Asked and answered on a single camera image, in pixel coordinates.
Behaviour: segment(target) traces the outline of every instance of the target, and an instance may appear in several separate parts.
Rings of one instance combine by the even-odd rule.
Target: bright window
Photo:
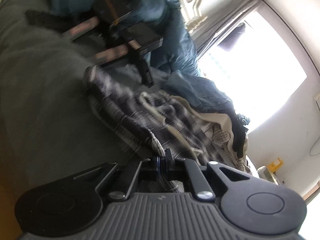
[[[307,77],[287,44],[256,11],[230,51],[212,46],[199,60],[206,78],[251,119],[248,132],[273,115]]]

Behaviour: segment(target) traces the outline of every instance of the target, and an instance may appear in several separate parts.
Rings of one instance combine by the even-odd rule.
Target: gray curtain
[[[233,0],[209,17],[192,35],[198,59],[213,46],[219,44],[262,0]]]

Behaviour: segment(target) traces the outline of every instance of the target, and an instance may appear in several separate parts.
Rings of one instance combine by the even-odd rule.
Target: ornate headboard
[[[192,33],[203,21],[207,19],[202,16],[200,4],[202,0],[179,0],[181,4],[181,13],[186,22],[187,30]]]

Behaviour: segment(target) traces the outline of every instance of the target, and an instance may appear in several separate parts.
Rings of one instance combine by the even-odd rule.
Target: checkered garment
[[[173,158],[190,158],[200,165],[224,163],[217,151],[213,153],[215,147],[190,112],[169,95],[161,91],[133,93],[98,66],[86,70],[84,84],[95,115],[140,157],[150,157],[153,152],[164,162],[164,149],[169,148]],[[172,128],[183,138],[177,139]],[[160,183],[166,191],[181,191],[180,183],[164,176]]]

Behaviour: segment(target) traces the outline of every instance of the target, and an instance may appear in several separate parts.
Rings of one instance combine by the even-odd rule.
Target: ribbed gray panel
[[[189,193],[135,193],[126,202],[110,204],[100,219],[83,232],[57,238],[57,240],[195,239],[301,240],[302,238],[294,234],[278,237],[246,234],[222,218],[215,205],[196,201]],[[20,240],[54,240],[54,238],[25,234]]]

